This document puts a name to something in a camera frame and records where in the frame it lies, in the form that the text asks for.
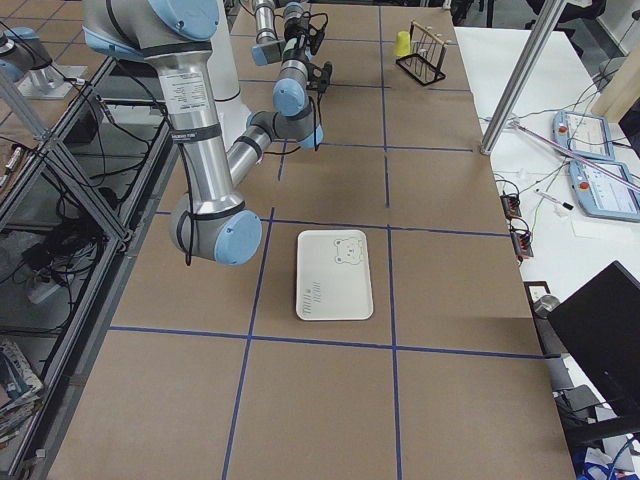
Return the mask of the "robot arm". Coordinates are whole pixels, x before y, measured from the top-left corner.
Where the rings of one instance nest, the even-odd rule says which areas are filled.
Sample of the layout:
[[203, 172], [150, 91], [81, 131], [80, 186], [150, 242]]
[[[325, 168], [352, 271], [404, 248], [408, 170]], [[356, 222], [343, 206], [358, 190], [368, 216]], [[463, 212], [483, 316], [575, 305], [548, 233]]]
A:
[[252, 58], [257, 66], [266, 66], [282, 60], [286, 40], [279, 38], [276, 30], [275, 11], [283, 8], [284, 20], [299, 18], [304, 7], [297, 1], [253, 0], [252, 13], [255, 19], [256, 36], [252, 47]]
[[249, 113], [232, 143], [230, 108], [240, 102], [235, 63], [218, 1], [87, 1], [87, 45], [104, 55], [144, 62], [157, 73], [173, 142], [179, 148], [187, 191], [171, 216], [170, 236], [187, 258], [241, 265], [262, 238], [259, 217], [238, 186], [276, 140], [317, 147], [319, 110], [333, 68], [313, 58], [325, 35], [296, 1], [256, 1], [252, 13], [259, 65], [278, 64], [273, 107]]

